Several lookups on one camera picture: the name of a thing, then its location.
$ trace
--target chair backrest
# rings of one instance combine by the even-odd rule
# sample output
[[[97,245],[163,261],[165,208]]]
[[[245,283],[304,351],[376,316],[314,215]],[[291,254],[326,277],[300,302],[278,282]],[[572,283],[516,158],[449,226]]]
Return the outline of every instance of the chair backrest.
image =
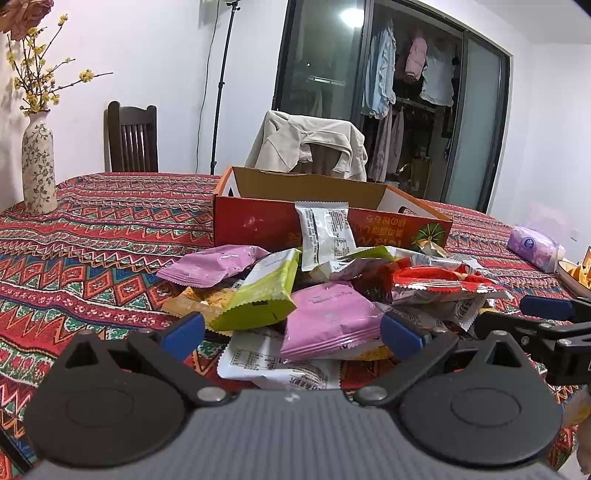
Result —
[[[107,110],[111,170],[157,172],[156,107],[146,110],[111,102]]]

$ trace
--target yellow flowers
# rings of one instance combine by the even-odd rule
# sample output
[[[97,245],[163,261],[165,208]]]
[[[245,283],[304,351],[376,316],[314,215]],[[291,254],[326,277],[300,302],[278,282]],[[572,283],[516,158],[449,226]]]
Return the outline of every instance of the yellow flowers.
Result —
[[[91,81],[95,77],[95,74],[92,73],[90,70],[86,69],[85,72],[80,72],[78,77],[80,78],[82,83],[88,83],[89,81]]]
[[[41,47],[33,47],[33,53],[38,57],[45,51],[46,48],[47,45],[41,45]]]
[[[57,23],[59,30],[48,44],[38,45],[38,43],[41,43],[39,37],[45,30],[45,27],[30,28],[27,31],[27,35],[20,42],[18,49],[16,49],[16,41],[8,42],[9,52],[7,52],[7,60],[12,66],[12,69],[17,73],[12,84],[15,90],[24,90],[24,105],[20,107],[20,110],[22,110],[25,116],[29,116],[31,113],[48,111],[50,103],[58,105],[60,103],[59,90],[72,87],[78,83],[88,83],[96,77],[110,74],[102,73],[96,75],[90,69],[87,69],[80,72],[78,80],[63,86],[57,84],[55,78],[56,70],[64,64],[75,61],[75,59],[68,57],[61,63],[49,66],[44,57],[67,21],[67,15],[60,17]]]

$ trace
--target pink tissue package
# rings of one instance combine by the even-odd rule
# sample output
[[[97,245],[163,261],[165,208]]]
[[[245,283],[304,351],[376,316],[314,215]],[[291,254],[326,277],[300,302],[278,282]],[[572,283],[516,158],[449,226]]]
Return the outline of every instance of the pink tissue package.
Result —
[[[547,236],[523,226],[511,229],[507,248],[538,267],[542,272],[553,273],[564,258],[564,247]]]

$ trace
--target metal screw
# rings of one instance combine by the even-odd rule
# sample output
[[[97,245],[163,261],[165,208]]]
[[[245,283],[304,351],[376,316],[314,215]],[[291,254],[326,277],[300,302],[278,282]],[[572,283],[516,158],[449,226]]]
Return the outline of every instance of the metal screw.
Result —
[[[363,401],[381,401],[388,396],[388,391],[384,387],[370,385],[361,388],[357,395]]]
[[[197,398],[208,403],[217,403],[226,398],[226,391],[220,387],[204,387],[197,392]]]

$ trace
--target white snack package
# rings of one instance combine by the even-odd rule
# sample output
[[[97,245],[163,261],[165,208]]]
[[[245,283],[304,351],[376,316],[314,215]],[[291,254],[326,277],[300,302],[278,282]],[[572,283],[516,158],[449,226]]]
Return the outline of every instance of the white snack package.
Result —
[[[246,380],[270,390],[336,390],[340,388],[338,360],[284,364],[283,335],[269,328],[236,331],[217,364],[217,374]]]
[[[387,305],[385,303],[380,303],[377,301],[374,302],[374,305],[376,305],[384,313],[394,313],[402,317],[403,319],[412,322],[422,330],[431,331],[435,328],[447,330],[447,327],[443,324],[443,322],[440,319],[435,318],[434,316],[425,312],[421,308],[408,306],[393,306]]]
[[[295,209],[303,238],[302,271],[308,272],[357,249],[347,220],[347,203],[296,202]]]

